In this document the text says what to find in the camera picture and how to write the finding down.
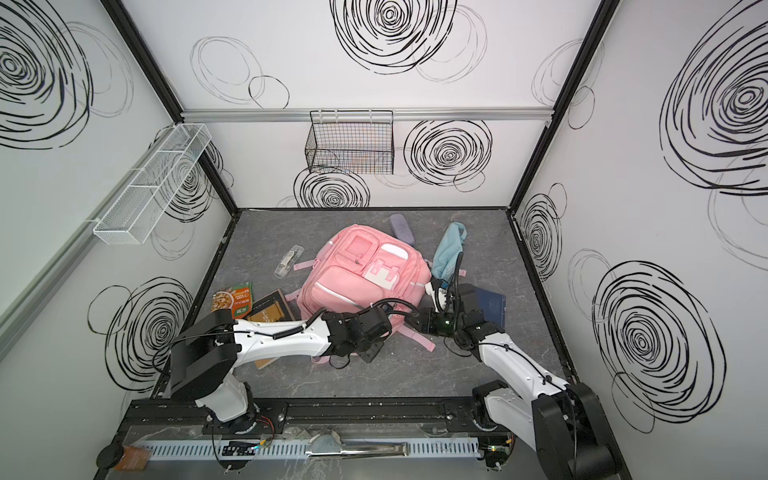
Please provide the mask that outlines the navy blue notebook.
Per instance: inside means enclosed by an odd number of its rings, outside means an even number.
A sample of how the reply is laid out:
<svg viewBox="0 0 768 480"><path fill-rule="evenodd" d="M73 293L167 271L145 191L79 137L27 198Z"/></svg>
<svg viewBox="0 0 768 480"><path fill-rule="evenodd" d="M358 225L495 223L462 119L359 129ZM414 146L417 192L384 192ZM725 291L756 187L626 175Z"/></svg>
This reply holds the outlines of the navy blue notebook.
<svg viewBox="0 0 768 480"><path fill-rule="evenodd" d="M506 296L476 287L475 299L477 306L484 314L485 320L504 330L506 319Z"/></svg>

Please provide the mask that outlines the pink student backpack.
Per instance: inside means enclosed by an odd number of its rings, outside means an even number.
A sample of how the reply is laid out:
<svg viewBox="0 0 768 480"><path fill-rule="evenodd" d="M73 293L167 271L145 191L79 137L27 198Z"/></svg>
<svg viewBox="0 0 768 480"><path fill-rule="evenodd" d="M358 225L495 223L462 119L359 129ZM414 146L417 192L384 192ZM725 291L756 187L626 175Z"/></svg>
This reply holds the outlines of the pink student backpack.
<svg viewBox="0 0 768 480"><path fill-rule="evenodd" d="M385 298L416 306L431 280L419 251L364 225L344 228L313 260L294 268L311 270L302 287L287 297L297 303L304 320L321 308L352 313Z"/></svg>

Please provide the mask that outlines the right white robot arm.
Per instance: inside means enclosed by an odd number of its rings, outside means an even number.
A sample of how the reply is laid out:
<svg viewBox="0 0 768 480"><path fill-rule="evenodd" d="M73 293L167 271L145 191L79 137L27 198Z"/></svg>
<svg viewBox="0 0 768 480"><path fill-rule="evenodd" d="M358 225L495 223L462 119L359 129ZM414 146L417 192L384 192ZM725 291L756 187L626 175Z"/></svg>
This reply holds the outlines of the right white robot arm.
<svg viewBox="0 0 768 480"><path fill-rule="evenodd" d="M502 426L537 455L549 479L607 479L622 473L622 454L597 395L552 374L485 318L468 287L428 285L413 329L449 337L500 379L473 392L476 421Z"/></svg>

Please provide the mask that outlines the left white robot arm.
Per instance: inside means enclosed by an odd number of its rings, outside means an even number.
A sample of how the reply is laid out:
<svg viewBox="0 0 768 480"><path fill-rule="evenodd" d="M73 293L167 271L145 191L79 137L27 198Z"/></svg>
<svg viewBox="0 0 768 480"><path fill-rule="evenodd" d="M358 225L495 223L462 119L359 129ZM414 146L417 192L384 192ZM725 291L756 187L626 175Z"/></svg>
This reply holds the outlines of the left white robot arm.
<svg viewBox="0 0 768 480"><path fill-rule="evenodd" d="M320 310L307 321L259 323L216 311L182 333L170 349L170 398L211 410L220 422L250 414L252 397L233 374L257 360L361 355L389 336L389 305L354 313Z"/></svg>

